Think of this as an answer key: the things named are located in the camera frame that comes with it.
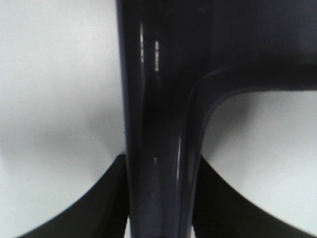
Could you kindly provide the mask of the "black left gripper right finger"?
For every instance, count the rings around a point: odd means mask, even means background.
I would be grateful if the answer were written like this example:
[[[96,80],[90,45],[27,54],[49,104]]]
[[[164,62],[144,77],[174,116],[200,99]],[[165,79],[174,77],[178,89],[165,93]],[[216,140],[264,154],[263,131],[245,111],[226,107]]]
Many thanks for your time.
[[[201,158],[192,225],[197,238],[309,238],[235,191]]]

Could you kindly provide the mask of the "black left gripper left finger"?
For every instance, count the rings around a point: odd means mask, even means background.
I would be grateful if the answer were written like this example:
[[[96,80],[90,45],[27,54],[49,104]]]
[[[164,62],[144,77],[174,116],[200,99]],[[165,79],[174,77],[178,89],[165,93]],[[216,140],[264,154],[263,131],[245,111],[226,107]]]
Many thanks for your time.
[[[126,157],[118,155],[94,183],[65,172],[0,172],[3,238],[122,238],[129,213]]]

